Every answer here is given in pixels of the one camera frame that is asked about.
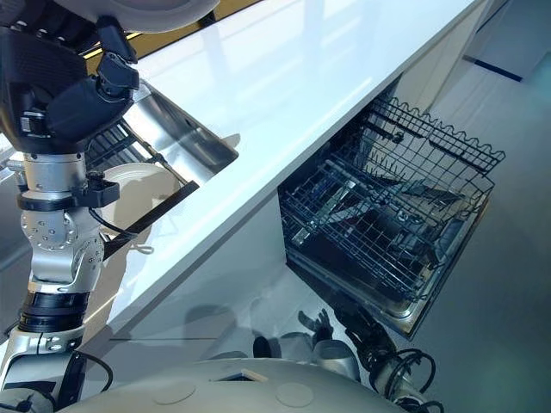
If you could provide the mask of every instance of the wire rack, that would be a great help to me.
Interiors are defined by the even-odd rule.
[[[344,145],[282,196],[288,243],[307,249],[321,235],[379,286],[425,299],[505,154],[395,99],[375,99],[338,134]]]

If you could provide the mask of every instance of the white countertop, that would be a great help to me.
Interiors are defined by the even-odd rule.
[[[89,330],[121,328],[479,2],[264,0],[141,59],[205,126],[240,133],[239,158],[151,228],[152,254],[115,266],[118,292],[103,271]]]

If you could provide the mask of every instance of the dishwasher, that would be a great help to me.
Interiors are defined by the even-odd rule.
[[[504,158],[396,98],[375,98],[279,187],[289,267],[411,339]]]

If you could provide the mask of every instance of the gray floor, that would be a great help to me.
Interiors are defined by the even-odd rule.
[[[551,405],[551,55],[525,83],[462,63],[433,113],[505,150],[480,227],[414,344],[452,413]]]
[[[413,345],[434,356],[438,371],[430,396],[448,413],[548,411],[551,57],[525,83],[466,62],[453,78],[433,114],[505,150],[507,158],[492,175],[496,188],[486,216],[413,343],[395,339],[399,347]],[[166,318],[165,306],[170,314],[178,312],[175,292],[143,323],[116,337],[105,360],[124,383],[230,349],[250,354],[255,334],[299,330],[299,309],[315,315],[324,306],[285,269],[258,296],[246,308],[205,307],[197,317],[186,317],[183,328],[181,317]],[[102,380],[92,369],[87,394]]]

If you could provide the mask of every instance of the black wires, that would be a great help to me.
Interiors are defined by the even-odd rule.
[[[82,353],[82,352],[78,352],[78,353],[81,354],[86,359],[88,359],[90,361],[94,361],[97,365],[99,365],[100,367],[102,367],[105,370],[105,373],[107,373],[107,377],[108,377],[107,378],[107,383],[102,388],[102,392],[106,391],[109,387],[111,387],[111,385],[113,384],[113,369],[109,366],[109,364],[107,364],[105,361],[95,357],[92,354],[86,354],[86,353]]]
[[[436,363],[430,355],[422,352],[417,348],[407,348],[404,350],[397,351],[393,354],[389,354],[384,360],[378,363],[378,366],[374,370],[371,371],[371,374],[369,375],[369,383],[371,384],[371,387],[373,387],[375,391],[379,392],[379,390],[375,385],[375,381],[381,374],[382,370],[386,368],[389,365],[389,363],[393,362],[394,367],[390,372],[390,374],[388,374],[388,379],[385,384],[384,391],[382,393],[382,396],[384,398],[386,398],[387,400],[392,400],[395,389],[399,384],[399,381],[402,380],[404,374],[406,373],[411,374],[412,365],[413,364],[419,365],[421,364],[422,360],[427,360],[430,363],[429,377],[424,382],[423,386],[419,389],[420,393],[425,393],[429,389],[436,375]],[[437,407],[440,410],[440,413],[444,413],[444,408],[442,404],[437,401],[430,401],[420,405],[419,404],[415,404],[411,406],[403,405],[401,407],[403,407],[407,411],[414,412],[414,413],[429,412],[428,408]]]
[[[88,208],[88,211],[90,212],[90,215],[92,216],[93,219],[95,219],[97,222],[99,222],[103,226],[109,228],[110,230],[115,231],[115,232],[119,232],[120,234],[122,234],[122,235],[124,235],[124,236],[126,236],[130,239],[136,238],[138,236],[138,234],[135,234],[134,232],[123,230],[122,228],[119,228],[116,225],[110,224],[105,219],[103,219],[99,215],[99,213],[97,213],[93,208]]]

